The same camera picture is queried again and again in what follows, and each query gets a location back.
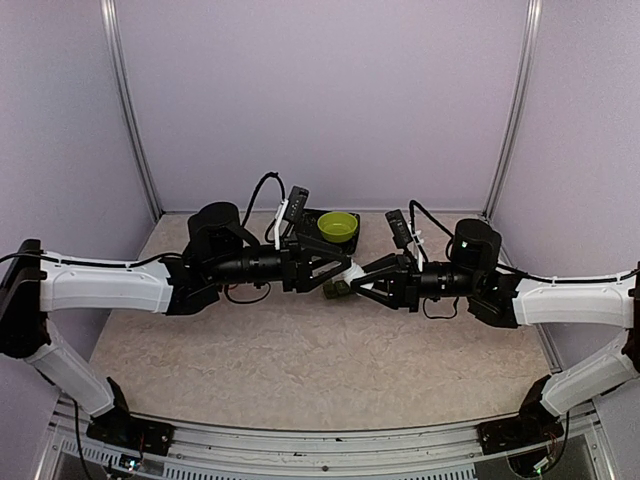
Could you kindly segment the green pill organizer box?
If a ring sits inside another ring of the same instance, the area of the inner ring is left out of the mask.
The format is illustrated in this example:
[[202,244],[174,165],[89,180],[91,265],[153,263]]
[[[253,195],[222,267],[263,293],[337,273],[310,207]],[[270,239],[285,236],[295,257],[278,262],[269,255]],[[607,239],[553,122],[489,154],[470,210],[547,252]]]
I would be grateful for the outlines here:
[[344,280],[329,280],[322,285],[326,300],[339,300],[353,294],[349,284]]

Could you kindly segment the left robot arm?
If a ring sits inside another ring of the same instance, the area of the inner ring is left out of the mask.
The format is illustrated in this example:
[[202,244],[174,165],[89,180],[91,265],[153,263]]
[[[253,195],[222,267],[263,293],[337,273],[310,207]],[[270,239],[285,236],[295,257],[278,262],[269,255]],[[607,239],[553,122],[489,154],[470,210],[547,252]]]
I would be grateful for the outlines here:
[[307,293],[347,271],[351,258],[309,236],[262,244],[229,202],[203,207],[187,222],[184,252],[117,262],[81,259],[42,250],[28,239],[5,256],[1,282],[1,352],[32,365],[69,395],[121,445],[140,434],[119,386],[97,375],[48,320],[54,311],[139,310],[167,316],[196,314],[232,284],[279,282]]

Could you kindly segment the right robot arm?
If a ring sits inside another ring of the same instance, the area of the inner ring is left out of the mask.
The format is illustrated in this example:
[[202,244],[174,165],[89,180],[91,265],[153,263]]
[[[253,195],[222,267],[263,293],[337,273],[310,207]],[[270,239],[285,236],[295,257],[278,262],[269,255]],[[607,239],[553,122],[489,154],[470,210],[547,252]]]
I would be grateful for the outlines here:
[[350,289],[390,309],[417,311],[422,300],[464,298],[469,312],[495,328],[547,323],[603,324],[619,334],[574,366],[534,383],[511,433],[535,442],[574,406],[639,377],[639,272],[606,277],[536,277],[499,265],[501,236],[478,219],[457,222],[445,262],[418,260],[402,215],[387,216],[399,253],[344,273]]

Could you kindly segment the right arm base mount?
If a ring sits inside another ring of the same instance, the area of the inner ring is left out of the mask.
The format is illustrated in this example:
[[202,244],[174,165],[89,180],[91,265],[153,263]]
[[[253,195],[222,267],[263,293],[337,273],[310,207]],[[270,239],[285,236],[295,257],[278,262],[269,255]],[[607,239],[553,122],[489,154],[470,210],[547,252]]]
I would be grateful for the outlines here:
[[558,417],[548,413],[518,413],[499,420],[482,422],[476,427],[484,455],[524,448],[564,435]]

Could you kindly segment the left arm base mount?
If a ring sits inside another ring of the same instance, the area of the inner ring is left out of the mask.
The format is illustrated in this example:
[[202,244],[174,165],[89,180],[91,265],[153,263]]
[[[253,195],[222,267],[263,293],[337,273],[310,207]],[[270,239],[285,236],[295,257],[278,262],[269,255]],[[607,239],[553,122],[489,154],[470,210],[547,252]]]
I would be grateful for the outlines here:
[[175,427],[169,423],[148,420],[115,410],[92,418],[87,427],[88,438],[135,450],[142,454],[167,456]]

